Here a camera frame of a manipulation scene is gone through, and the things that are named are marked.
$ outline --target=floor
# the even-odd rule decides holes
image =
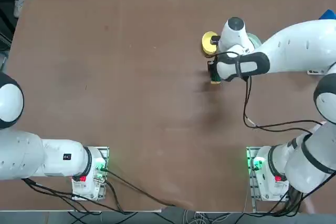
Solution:
[[[182,223],[183,210],[180,208],[169,208],[161,213],[162,216],[169,219],[175,224]],[[188,221],[191,223],[193,214],[188,215]],[[223,221],[217,223],[231,224],[235,223],[237,218],[241,214],[232,214]],[[218,214],[209,214],[209,218],[216,218]],[[103,212],[99,216],[85,216],[82,221],[87,224],[95,223],[106,223],[114,224],[123,220],[125,217],[121,214],[115,212]],[[34,224],[70,224],[75,221],[75,219],[70,216],[67,212],[0,212],[0,219],[2,224],[17,224],[17,223],[34,223]],[[165,224],[169,223],[166,220],[161,219],[153,213],[141,212],[136,214],[134,217],[123,222],[126,224],[132,223],[146,223],[146,224]],[[329,224],[336,223],[336,215],[297,215],[295,217],[263,217],[254,218],[250,216],[244,216],[240,219],[239,224]]]

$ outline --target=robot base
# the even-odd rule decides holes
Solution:
[[[91,169],[86,177],[81,177],[79,181],[72,179],[72,193],[91,200],[105,199],[107,173],[100,169],[108,169],[109,147],[88,146],[92,156]],[[74,200],[85,200],[73,197]]]
[[[256,207],[256,200],[263,200],[263,201],[279,201],[282,195],[286,193],[288,190],[288,181],[281,182],[280,184],[271,183],[276,186],[278,190],[274,190],[274,188],[269,189],[269,185],[266,183],[267,181],[274,181],[275,178],[270,171],[266,172],[263,171],[263,168],[268,167],[267,156],[260,156],[258,154],[260,147],[246,147],[246,154],[247,154],[247,161],[248,161],[248,173],[249,173],[249,185],[251,190],[251,199],[252,199],[252,207],[253,212],[257,211]],[[262,168],[260,170],[254,171],[254,164],[259,161],[262,162]]]

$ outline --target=black cable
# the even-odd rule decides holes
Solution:
[[[80,218],[74,216],[72,213],[68,212],[68,214],[70,214],[72,217],[74,217],[76,220],[74,222],[72,222],[71,224],[74,224],[76,223],[77,221],[83,223],[83,224],[86,224],[85,222],[83,222],[81,219],[84,218],[85,216],[89,215],[89,213],[87,214],[84,214],[83,216],[81,216]]]
[[[53,190],[53,189],[50,189],[50,188],[48,188],[48,187],[39,185],[39,184],[37,184],[37,183],[36,183],[35,181],[33,181],[33,180],[31,180],[31,181],[33,182],[33,184],[29,184],[29,183],[27,183],[26,181],[25,181],[25,182],[26,182],[26,184],[27,184],[28,186],[38,187],[38,188],[40,188],[40,189],[48,190],[48,191],[50,191],[50,192],[52,192],[52,193],[55,193],[55,194],[63,194],[63,195],[69,195],[69,196],[71,196],[71,197],[77,197],[77,198],[81,198],[81,199],[86,199],[87,201],[89,201],[89,202],[91,202],[91,203],[93,203],[93,204],[95,204],[95,205],[97,205],[97,206],[105,207],[105,208],[107,208],[107,209],[109,209],[109,210],[116,211],[116,212],[119,212],[119,213],[122,214],[122,212],[120,212],[120,211],[117,210],[117,209],[114,209],[114,208],[109,207],[109,206],[107,206],[107,205],[101,204],[101,203],[96,202],[96,201],[94,201],[94,200],[92,200],[92,199],[83,197],[83,196],[81,196],[81,195],[77,195],[77,194],[73,194],[73,193],[66,193],[66,192],[64,192],[64,191]]]
[[[209,221],[209,223],[212,224],[213,222],[217,222],[219,219],[222,219],[223,217],[227,217],[230,214],[228,214],[228,213],[222,214],[222,215],[217,216],[215,219],[209,219],[209,217],[206,214],[204,214],[204,215],[205,215],[206,219]]]
[[[246,214],[246,215],[249,215],[249,216],[253,216],[253,217],[257,217],[257,218],[261,218],[261,217],[264,217],[264,216],[269,216],[269,215],[272,215],[272,211],[282,202],[282,200],[285,198],[285,196],[287,195],[288,191],[278,200],[278,202],[266,213],[263,213],[263,214],[258,214],[258,213],[255,213],[255,215],[251,215],[251,214],[248,214],[248,213],[243,213],[243,214]]]
[[[153,214],[155,214],[156,216],[159,216],[160,218],[164,219],[165,221],[168,221],[171,224],[175,224],[174,222],[172,222],[171,220],[168,220],[167,218],[163,217],[162,215],[159,215],[157,212],[154,212]]]
[[[318,185],[314,190],[312,190],[310,193],[307,193],[304,197],[302,197],[299,202],[297,202],[293,207],[299,207],[300,204],[304,201],[304,199],[306,199],[307,197],[309,197],[310,195],[312,195],[314,192],[316,192],[317,190],[319,190],[322,186],[324,186],[329,180],[331,180],[334,176],[336,175],[336,172],[332,173],[324,182],[322,182],[320,185]]]
[[[132,212],[125,212],[124,210],[122,210],[121,206],[120,206],[120,203],[118,201],[118,197],[117,197],[117,193],[114,189],[114,187],[112,186],[112,184],[110,182],[108,182],[107,180],[105,180],[105,183],[108,185],[108,187],[110,187],[112,193],[113,193],[113,197],[114,197],[114,200],[115,200],[115,203],[117,205],[117,208],[120,212],[122,212],[124,215],[130,215]]]
[[[290,122],[285,122],[285,123],[269,124],[269,125],[262,125],[262,126],[259,126],[259,125],[250,126],[250,125],[248,125],[247,122],[246,122],[246,118],[248,118],[247,115],[246,115],[246,106],[247,106],[249,96],[250,96],[250,93],[251,93],[252,77],[250,76],[249,79],[250,79],[250,86],[248,86],[248,80],[246,80],[246,93],[245,93],[245,102],[244,102],[244,110],[243,110],[243,121],[244,121],[245,126],[247,126],[248,128],[250,128],[250,129],[261,129],[261,130],[269,131],[269,132],[285,132],[285,131],[300,130],[300,131],[307,132],[308,134],[312,134],[310,131],[308,131],[306,129],[303,129],[303,128],[300,128],[300,127],[293,127],[293,128],[283,129],[283,130],[270,130],[270,129],[266,129],[266,128],[267,127],[273,127],[273,126],[286,125],[286,124],[293,124],[293,123],[298,123],[298,122],[313,122],[313,123],[318,123],[318,124],[321,125],[320,122],[317,122],[317,121],[314,121],[314,120],[290,121]]]
[[[168,206],[168,207],[175,207],[175,205],[173,205],[173,204],[163,202],[163,201],[155,198],[154,196],[150,195],[149,193],[146,193],[144,190],[141,190],[139,187],[134,186],[133,184],[131,184],[130,182],[128,182],[125,179],[121,178],[117,174],[111,172],[110,170],[107,170],[107,169],[103,168],[103,169],[101,169],[101,171],[107,172],[107,173],[113,175],[114,177],[118,178],[119,180],[123,181],[124,183],[126,183],[127,185],[129,185],[130,187],[132,187],[133,189],[141,192],[142,194],[146,195],[147,197],[151,198],[152,200],[154,200],[154,201],[156,201],[156,202],[158,202],[158,203],[160,203],[162,205],[165,205],[165,206]]]
[[[87,209],[86,209],[80,202],[77,202],[77,201],[74,200],[74,199],[71,199],[71,198],[66,197],[66,196],[57,195],[56,193],[47,193],[47,192],[45,192],[45,191],[41,191],[41,190],[38,190],[38,189],[34,188],[32,185],[30,185],[30,184],[27,183],[26,181],[25,181],[25,183],[26,183],[32,190],[34,190],[34,191],[36,191],[36,192],[38,192],[38,193],[45,194],[45,195],[50,195],[50,196],[53,196],[53,197],[57,197],[57,198],[62,199],[65,203],[67,203],[70,207],[72,207],[72,208],[73,208],[75,211],[77,211],[77,212],[81,212],[81,211],[80,211],[78,208],[76,208],[74,205],[72,205],[71,203],[69,203],[68,201],[66,201],[65,199],[74,201],[75,203],[79,204],[79,205],[85,210],[84,213],[89,212],[91,215],[97,215],[97,214],[94,213],[94,212],[90,212],[90,211],[88,211],[88,210],[87,210]]]
[[[241,216],[239,216],[239,218],[235,221],[235,224],[237,224],[239,222],[239,220],[244,216],[244,212],[241,214]]]
[[[131,219],[131,218],[132,218],[134,215],[136,215],[137,213],[138,213],[138,212],[135,212],[134,214],[129,215],[129,216],[126,217],[125,219],[123,219],[123,220],[121,220],[121,221],[119,221],[119,222],[117,222],[117,223],[115,223],[115,224],[121,224],[121,223],[127,221],[128,219]]]

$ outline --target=equipment on shelf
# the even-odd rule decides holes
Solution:
[[[261,147],[251,160],[261,200],[282,200],[289,185],[302,193],[310,193],[336,174],[335,27],[334,19],[303,22],[277,32],[256,46],[246,33],[244,21],[233,17],[225,23],[219,40],[218,36],[210,39],[217,45],[217,52],[211,51],[209,55],[214,60],[208,62],[213,83],[232,81],[236,77],[248,82],[252,76],[266,73],[328,70],[313,94],[316,108],[327,122],[308,120],[316,125],[310,130],[293,128],[305,132],[285,144]],[[252,122],[245,114],[250,94],[247,87],[248,83],[243,115],[246,126],[273,132],[293,130],[275,131],[267,128],[269,125],[258,126]]]

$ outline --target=black band on robot arm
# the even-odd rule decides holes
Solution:
[[[225,79],[225,81],[232,81],[235,77],[243,78],[267,73],[270,69],[269,59],[263,52],[254,52],[252,54],[241,55],[239,57],[229,57],[227,54],[223,53],[218,55],[218,62],[236,65],[236,73],[231,74],[227,79]],[[240,64],[244,62],[254,62],[257,65],[257,69],[249,72],[242,72]]]

